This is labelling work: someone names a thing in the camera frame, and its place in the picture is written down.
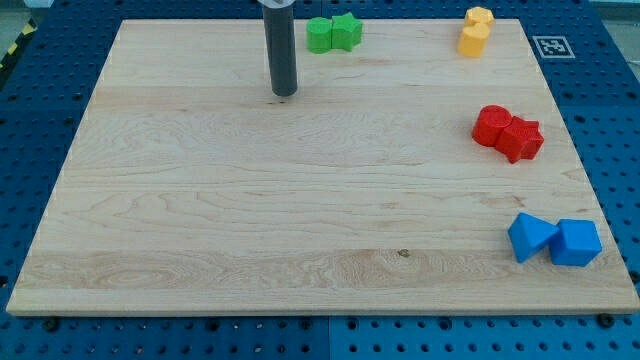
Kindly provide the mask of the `silver rod mount collar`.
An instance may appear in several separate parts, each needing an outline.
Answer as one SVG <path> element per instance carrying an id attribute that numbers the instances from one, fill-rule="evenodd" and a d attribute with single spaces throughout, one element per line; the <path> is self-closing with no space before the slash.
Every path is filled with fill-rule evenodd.
<path id="1" fill-rule="evenodd" d="M 295 3 L 296 0 L 258 0 L 258 2 L 265 7 L 289 7 Z"/>

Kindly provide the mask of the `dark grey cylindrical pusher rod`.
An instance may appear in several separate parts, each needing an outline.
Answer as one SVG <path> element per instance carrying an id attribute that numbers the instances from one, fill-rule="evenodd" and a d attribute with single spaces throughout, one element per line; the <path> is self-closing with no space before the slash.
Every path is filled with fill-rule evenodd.
<path id="1" fill-rule="evenodd" d="M 263 3 L 263 20 L 271 87 L 288 97 L 298 88 L 293 3 Z"/>

